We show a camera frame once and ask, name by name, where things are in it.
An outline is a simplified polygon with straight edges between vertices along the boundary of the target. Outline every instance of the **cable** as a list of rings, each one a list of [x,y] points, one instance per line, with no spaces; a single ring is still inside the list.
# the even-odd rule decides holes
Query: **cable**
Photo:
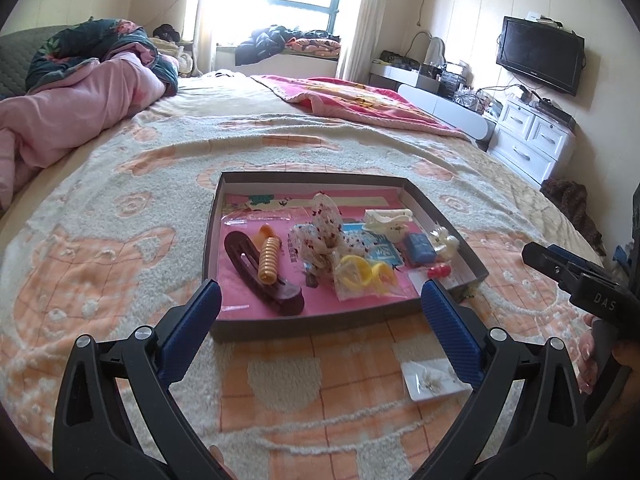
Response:
[[[180,0],[175,0],[169,7],[167,7],[165,10],[160,12],[160,14],[156,14],[154,17],[148,20],[148,22],[146,22],[146,24],[143,25],[142,27],[146,30],[146,28],[149,26],[150,23],[153,23],[155,20],[160,18],[160,16],[164,16],[165,14],[167,14],[171,9],[173,9],[178,4],[179,1]]]
[[[424,1],[425,0],[422,0],[422,3],[420,4],[420,12],[418,12],[418,22],[416,23],[418,27],[422,26],[422,8],[424,7]]]
[[[411,51],[412,46],[414,46],[415,38],[417,38],[421,34],[426,34],[429,37],[429,39],[431,39],[431,34],[429,34],[426,30],[419,30],[414,36],[414,38],[411,40],[411,45],[409,45],[409,48],[404,53],[404,57],[406,57],[406,55]]]
[[[476,93],[481,92],[482,90],[508,90],[509,88],[513,88],[514,86],[520,86],[520,85],[485,86],[484,88],[479,88],[476,91]]]
[[[482,100],[478,97],[478,93],[468,93],[468,94],[458,94],[453,98],[453,102],[459,104],[464,108],[468,108],[469,110],[477,111],[478,105],[482,102]]]
[[[516,79],[520,82],[520,84],[521,84],[522,86],[524,86],[524,88],[526,88],[527,90],[529,90],[530,92],[532,92],[532,93],[533,93],[533,94],[534,94],[538,99],[540,99],[540,96],[539,96],[538,94],[536,94],[536,90],[542,90],[542,89],[545,87],[544,85],[540,85],[540,86],[539,86],[539,87],[537,87],[537,88],[532,88],[531,86],[529,86],[529,85],[527,85],[526,83],[522,82],[522,81],[521,81],[521,79],[520,79],[518,76],[516,76],[513,72],[511,72],[511,75],[512,75],[514,78],[516,78]]]

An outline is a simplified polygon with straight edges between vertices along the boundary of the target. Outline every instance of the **human hand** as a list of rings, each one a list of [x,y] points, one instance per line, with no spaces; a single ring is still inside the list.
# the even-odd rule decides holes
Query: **human hand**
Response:
[[[209,446],[209,452],[212,457],[216,459],[216,461],[222,466],[222,469],[225,470],[226,474],[228,474],[233,480],[238,480],[238,477],[235,475],[231,469],[225,466],[225,459],[222,456],[222,452],[216,446]]]
[[[596,317],[593,314],[586,314],[584,322],[588,326],[593,325]],[[598,374],[598,365],[593,355],[595,341],[593,332],[589,330],[582,334],[578,342],[580,356],[578,357],[578,386],[582,392],[591,394]],[[613,358],[622,366],[631,368],[631,374],[626,382],[620,401],[622,404],[633,404],[640,400],[640,343],[636,341],[617,341],[611,349]]]
[[[593,314],[586,314],[583,319],[590,327],[596,317]],[[598,365],[593,358],[595,341],[591,330],[588,330],[580,337],[578,350],[580,351],[578,356],[578,371],[580,372],[578,374],[578,387],[581,392],[591,395],[598,375]]]

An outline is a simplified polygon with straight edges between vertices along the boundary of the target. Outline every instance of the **brown cloth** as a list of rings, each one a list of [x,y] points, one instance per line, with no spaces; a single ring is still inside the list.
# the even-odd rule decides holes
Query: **brown cloth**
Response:
[[[587,215],[587,189],[582,184],[548,178],[542,183],[540,193],[551,200],[598,254],[606,256],[602,234]]]

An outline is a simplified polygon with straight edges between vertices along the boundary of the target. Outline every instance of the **drawer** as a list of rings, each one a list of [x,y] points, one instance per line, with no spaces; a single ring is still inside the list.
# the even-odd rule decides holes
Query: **drawer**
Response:
[[[502,111],[499,124],[515,135],[526,139],[535,118],[536,116],[526,108],[509,102]]]
[[[526,144],[511,137],[504,130],[494,133],[489,150],[490,152],[497,152],[539,183],[542,183],[543,180],[551,175],[557,163],[552,158],[530,149]]]
[[[524,180],[527,184],[533,187],[535,190],[540,190],[540,183],[533,180],[528,174],[522,171],[519,167],[513,164],[509,159],[505,158],[498,152],[491,152],[491,156],[501,163],[503,163],[507,168],[509,168],[513,173],[517,174],[522,180]]]
[[[537,149],[558,160],[567,140],[568,135],[558,128],[558,126],[536,117],[533,121],[527,142],[530,142]]]

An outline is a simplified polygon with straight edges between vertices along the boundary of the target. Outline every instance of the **screw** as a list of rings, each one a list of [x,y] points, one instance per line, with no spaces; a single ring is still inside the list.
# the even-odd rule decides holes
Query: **screw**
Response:
[[[507,339],[507,333],[501,328],[492,328],[489,336],[496,341],[505,341]]]
[[[564,348],[564,343],[562,342],[561,339],[558,339],[557,337],[552,337],[551,346],[556,350],[562,350]]]
[[[76,339],[76,346],[78,348],[84,348],[91,342],[91,338],[87,335],[81,335],[78,339]]]
[[[153,333],[153,330],[151,330],[151,327],[141,326],[139,329],[136,330],[135,336],[136,336],[136,339],[139,339],[140,341],[142,341],[143,339],[149,338],[149,336],[151,336],[152,333]]]

